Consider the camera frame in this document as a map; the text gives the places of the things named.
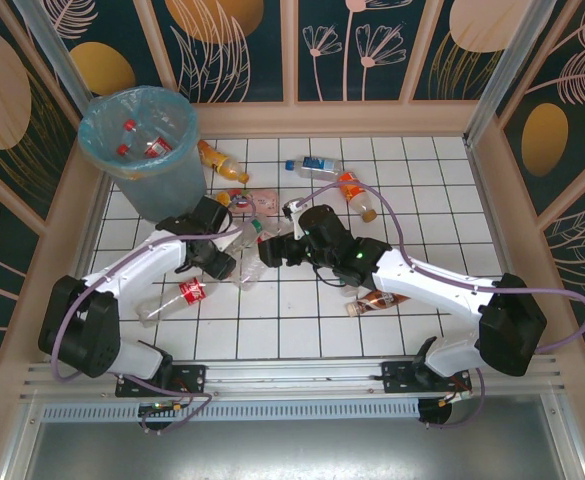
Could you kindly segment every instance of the robotic arm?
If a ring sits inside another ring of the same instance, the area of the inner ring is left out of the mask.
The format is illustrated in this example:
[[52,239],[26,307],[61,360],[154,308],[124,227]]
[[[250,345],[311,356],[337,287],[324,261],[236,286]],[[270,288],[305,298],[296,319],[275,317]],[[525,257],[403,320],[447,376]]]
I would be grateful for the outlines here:
[[168,240],[149,248],[157,240],[175,235],[205,235],[225,231],[231,224],[226,207],[210,198],[202,198],[194,211],[161,221],[141,245],[114,265],[125,266],[110,275],[114,265],[82,279],[61,278],[53,287],[45,314],[39,349],[51,354],[61,322],[78,296],[102,277],[106,278],[80,305],[63,336],[59,360],[89,377],[104,373],[134,375],[160,388],[172,378],[172,357],[165,351],[142,342],[121,339],[119,332],[120,299],[134,299],[143,289],[168,271],[177,273],[199,267],[216,279],[224,279],[236,261],[223,250],[236,236],[212,240]]
[[525,287],[510,274],[498,282],[460,275],[425,262],[405,258],[397,249],[372,238],[354,238],[331,207],[298,206],[288,202],[283,211],[294,232],[259,244],[261,260],[269,267],[309,262],[327,267],[345,284],[396,293],[429,303],[455,315],[465,332],[427,339],[413,371],[424,387],[440,377],[490,365],[512,376],[525,374],[547,321],[529,294],[500,295],[455,287],[414,269],[421,266],[451,280],[476,287]]

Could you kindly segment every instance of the vent grille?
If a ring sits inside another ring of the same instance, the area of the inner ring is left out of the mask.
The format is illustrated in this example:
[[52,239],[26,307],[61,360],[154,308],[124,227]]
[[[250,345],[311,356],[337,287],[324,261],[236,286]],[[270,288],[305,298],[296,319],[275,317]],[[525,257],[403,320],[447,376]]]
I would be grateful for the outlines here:
[[[46,423],[138,422],[141,404],[49,404],[43,411]],[[158,412],[148,422],[178,420],[197,404],[174,412]],[[193,421],[321,420],[348,418],[418,417],[418,399],[340,401],[216,402]]]

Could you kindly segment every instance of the brown bottle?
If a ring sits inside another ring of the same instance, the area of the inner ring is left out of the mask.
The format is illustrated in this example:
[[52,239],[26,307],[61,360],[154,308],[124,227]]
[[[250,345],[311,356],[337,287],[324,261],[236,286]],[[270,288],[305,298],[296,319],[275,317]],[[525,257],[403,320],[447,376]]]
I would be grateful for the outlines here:
[[357,315],[363,315],[365,312],[394,307],[405,300],[408,300],[408,297],[375,290],[365,297],[359,298],[356,302],[346,304],[345,309],[348,311],[349,316],[356,317]]

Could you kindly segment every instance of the red bottle label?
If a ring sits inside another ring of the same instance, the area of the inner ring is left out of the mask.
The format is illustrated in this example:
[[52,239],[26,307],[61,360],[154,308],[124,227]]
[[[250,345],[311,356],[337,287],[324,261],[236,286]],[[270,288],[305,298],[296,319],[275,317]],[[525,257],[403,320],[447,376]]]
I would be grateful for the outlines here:
[[183,282],[179,285],[179,288],[181,289],[181,295],[188,302],[188,305],[200,302],[206,296],[203,291],[203,286],[196,278]]
[[149,158],[156,158],[160,157],[161,155],[165,155],[170,151],[172,151],[172,147],[168,144],[168,142],[163,140],[163,138],[159,137],[145,151],[145,156]]

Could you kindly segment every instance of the trash can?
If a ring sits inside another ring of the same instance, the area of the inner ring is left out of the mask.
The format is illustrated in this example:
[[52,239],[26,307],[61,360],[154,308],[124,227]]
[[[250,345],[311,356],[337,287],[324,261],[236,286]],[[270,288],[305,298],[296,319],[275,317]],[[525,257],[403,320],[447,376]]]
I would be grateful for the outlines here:
[[141,217],[191,212],[206,193],[194,108],[182,95],[138,87],[92,100],[79,146],[106,171]]

